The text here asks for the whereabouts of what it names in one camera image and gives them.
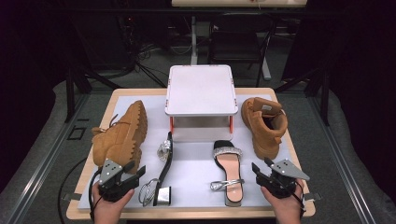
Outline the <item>white two-tier shoe rack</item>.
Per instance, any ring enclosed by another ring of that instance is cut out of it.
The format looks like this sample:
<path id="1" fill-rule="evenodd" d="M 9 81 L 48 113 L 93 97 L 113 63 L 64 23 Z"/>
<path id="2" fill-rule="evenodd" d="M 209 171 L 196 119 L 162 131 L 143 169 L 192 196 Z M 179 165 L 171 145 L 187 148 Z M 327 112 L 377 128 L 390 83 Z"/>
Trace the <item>white two-tier shoe rack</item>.
<path id="1" fill-rule="evenodd" d="M 233 138 L 238 103 L 228 65 L 175 65 L 170 68 L 165 114 L 177 142 Z"/>

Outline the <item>black chair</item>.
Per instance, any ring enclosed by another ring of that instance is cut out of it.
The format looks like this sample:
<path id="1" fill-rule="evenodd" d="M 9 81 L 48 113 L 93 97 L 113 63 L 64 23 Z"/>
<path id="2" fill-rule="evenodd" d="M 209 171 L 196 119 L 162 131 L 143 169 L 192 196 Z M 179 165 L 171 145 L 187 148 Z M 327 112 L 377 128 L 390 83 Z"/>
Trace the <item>black chair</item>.
<path id="1" fill-rule="evenodd" d="M 254 63 L 259 66 L 256 86 L 275 20 L 265 13 L 223 13 L 209 23 L 208 63 Z"/>

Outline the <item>silver strap block-heel sandal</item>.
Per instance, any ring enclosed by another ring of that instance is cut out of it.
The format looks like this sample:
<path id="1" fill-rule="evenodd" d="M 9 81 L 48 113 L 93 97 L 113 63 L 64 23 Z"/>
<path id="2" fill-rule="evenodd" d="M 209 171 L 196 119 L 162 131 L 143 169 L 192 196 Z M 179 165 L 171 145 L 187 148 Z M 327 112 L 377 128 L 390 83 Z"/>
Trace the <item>silver strap block-heel sandal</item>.
<path id="1" fill-rule="evenodd" d="M 225 179 L 210 183 L 212 190 L 225 192 L 225 205 L 240 206 L 244 197 L 243 184 L 245 180 L 240 175 L 240 158 L 242 150 L 228 140 L 218 140 L 214 143 L 213 158 L 215 164 L 224 172 Z"/>
<path id="2" fill-rule="evenodd" d="M 170 187 L 164 187 L 163 182 L 173 161 L 173 146 L 173 135 L 169 132 L 167 134 L 167 139 L 160 144 L 157 150 L 157 156 L 161 161 L 164 161 L 164 167 L 160 175 L 150 179 L 150 181 L 144 184 L 141 190 L 139 190 L 138 201 L 143 206 L 148 206 L 150 203 L 152 203 L 153 206 L 171 204 L 172 189 Z"/>

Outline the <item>person's right hand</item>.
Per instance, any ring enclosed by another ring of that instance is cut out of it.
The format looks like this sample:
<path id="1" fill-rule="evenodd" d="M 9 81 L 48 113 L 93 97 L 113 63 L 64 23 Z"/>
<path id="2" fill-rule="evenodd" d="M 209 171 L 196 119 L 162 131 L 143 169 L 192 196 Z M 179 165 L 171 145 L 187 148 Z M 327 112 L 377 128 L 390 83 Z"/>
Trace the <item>person's right hand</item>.
<path id="1" fill-rule="evenodd" d="M 288 198 L 278 199 L 266 187 L 261 187 L 264 198 L 272 205 L 278 224 L 301 224 L 304 182 L 296 180 L 294 194 Z"/>

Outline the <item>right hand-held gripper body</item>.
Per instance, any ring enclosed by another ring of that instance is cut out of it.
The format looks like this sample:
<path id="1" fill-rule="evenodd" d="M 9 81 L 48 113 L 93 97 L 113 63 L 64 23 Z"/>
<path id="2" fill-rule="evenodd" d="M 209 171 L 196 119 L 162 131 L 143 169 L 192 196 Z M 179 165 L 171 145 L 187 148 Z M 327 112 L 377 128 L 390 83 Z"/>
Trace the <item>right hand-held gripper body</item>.
<path id="1" fill-rule="evenodd" d="M 269 167 L 272 173 L 264 177 L 256 176 L 256 183 L 266 187 L 278 199 L 288 198 L 296 189 L 296 180 L 309 180 L 310 177 L 294 165 L 290 160 L 274 162 Z"/>

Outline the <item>tan suede boot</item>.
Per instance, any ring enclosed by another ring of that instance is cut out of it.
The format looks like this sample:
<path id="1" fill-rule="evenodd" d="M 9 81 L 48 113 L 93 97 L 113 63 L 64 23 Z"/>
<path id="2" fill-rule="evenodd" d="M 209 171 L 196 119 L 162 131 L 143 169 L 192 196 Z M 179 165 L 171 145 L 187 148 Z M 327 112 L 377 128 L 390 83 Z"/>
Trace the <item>tan suede boot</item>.
<path id="1" fill-rule="evenodd" d="M 273 160 L 288 129 L 288 119 L 282 105 L 261 97 L 251 97 L 242 104 L 241 117 L 251 131 L 256 156 L 261 160 Z"/>
<path id="2" fill-rule="evenodd" d="M 146 108 L 141 100 L 132 103 L 126 113 L 107 129 L 92 128 L 92 158 L 102 167 L 106 159 L 125 166 L 130 161 L 134 167 L 128 174 L 134 175 L 141 160 L 141 144 L 148 132 Z"/>

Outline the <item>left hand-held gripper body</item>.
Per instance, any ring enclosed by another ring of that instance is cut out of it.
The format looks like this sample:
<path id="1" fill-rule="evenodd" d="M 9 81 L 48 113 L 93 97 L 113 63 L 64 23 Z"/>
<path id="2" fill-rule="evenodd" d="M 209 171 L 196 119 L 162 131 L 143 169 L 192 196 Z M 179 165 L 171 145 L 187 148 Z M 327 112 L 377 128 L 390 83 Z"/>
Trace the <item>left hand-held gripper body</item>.
<path id="1" fill-rule="evenodd" d="M 99 194 L 108 202 L 116 202 L 122 198 L 130 189 L 136 187 L 127 187 L 125 180 L 121 177 L 123 174 L 123 167 L 111 159 L 106 159 L 102 173 L 99 178 Z"/>

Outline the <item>white desk with metal legs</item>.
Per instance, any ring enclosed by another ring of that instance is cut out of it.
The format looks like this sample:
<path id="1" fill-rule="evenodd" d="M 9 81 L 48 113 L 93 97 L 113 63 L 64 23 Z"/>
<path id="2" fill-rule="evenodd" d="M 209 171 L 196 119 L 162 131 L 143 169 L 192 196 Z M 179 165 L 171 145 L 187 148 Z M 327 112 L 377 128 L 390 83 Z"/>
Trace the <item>white desk with metal legs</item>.
<path id="1" fill-rule="evenodd" d="M 205 7 L 241 7 L 241 8 L 304 8 L 307 0 L 171 0 L 172 7 L 182 8 L 205 8 Z M 198 60 L 197 51 L 197 34 L 196 34 L 196 17 L 192 16 L 191 19 L 191 65 L 196 65 Z M 271 80 L 266 59 L 263 60 L 261 68 L 264 80 Z"/>

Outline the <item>person's left hand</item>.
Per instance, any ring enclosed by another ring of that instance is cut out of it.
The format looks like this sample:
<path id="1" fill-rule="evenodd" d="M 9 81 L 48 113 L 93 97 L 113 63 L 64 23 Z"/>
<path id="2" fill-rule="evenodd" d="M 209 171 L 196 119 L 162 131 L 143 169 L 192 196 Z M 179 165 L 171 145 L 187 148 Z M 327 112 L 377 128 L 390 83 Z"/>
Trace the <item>person's left hand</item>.
<path id="1" fill-rule="evenodd" d="M 104 201 L 99 194 L 99 185 L 95 183 L 92 187 L 94 224 L 118 224 L 122 210 L 133 196 L 134 190 L 130 189 L 114 203 Z"/>

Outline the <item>white table mat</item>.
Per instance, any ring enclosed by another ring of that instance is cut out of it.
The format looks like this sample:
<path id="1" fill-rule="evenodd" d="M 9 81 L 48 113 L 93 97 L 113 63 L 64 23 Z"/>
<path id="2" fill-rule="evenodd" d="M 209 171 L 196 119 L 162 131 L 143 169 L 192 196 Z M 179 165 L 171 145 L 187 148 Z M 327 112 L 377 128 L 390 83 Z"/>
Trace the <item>white table mat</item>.
<path id="1" fill-rule="evenodd" d="M 268 175 L 271 168 L 253 151 L 252 134 L 241 117 L 242 103 L 248 94 L 222 94 L 220 96 L 174 95 L 123 95 L 115 101 L 109 117 L 119 120 L 129 105 L 143 102 L 148 115 L 148 133 L 141 145 L 140 164 L 146 173 L 140 178 L 145 184 L 160 175 L 164 162 L 157 156 L 160 143 L 168 132 L 173 133 L 174 156 L 163 184 L 171 188 L 173 208 L 207 208 L 214 210 L 225 206 L 225 192 L 214 191 L 209 184 L 223 180 L 225 173 L 215 164 L 214 142 L 229 140 L 242 150 L 240 175 L 243 184 L 244 208 L 267 207 L 256 183 L 252 164 Z"/>

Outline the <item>black metal stand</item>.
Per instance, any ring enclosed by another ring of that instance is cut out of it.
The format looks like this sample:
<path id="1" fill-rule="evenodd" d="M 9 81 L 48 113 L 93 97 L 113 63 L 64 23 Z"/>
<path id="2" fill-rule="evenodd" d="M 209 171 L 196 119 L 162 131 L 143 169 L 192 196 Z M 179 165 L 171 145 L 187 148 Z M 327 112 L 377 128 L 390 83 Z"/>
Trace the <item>black metal stand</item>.
<path id="1" fill-rule="evenodd" d="M 89 94 L 92 91 L 92 85 L 88 81 L 89 77 L 99 81 L 102 84 L 105 84 L 112 90 L 120 88 L 120 85 L 100 76 L 98 73 L 84 66 L 70 67 L 66 72 L 65 78 L 67 102 L 66 122 L 71 120 L 76 110 L 74 88 L 77 87 L 83 94 Z"/>
<path id="2" fill-rule="evenodd" d="M 326 126 L 329 126 L 328 121 L 328 106 L 329 106 L 329 94 L 330 94 L 330 76 L 325 69 L 315 68 L 306 74 L 299 77 L 295 77 L 288 81 L 286 84 L 275 88 L 275 92 L 279 93 L 286 91 L 289 88 L 297 85 L 301 81 L 308 80 L 308 84 L 304 89 L 304 94 L 307 97 L 314 97 L 321 91 L 320 94 L 320 105 L 319 115 Z"/>

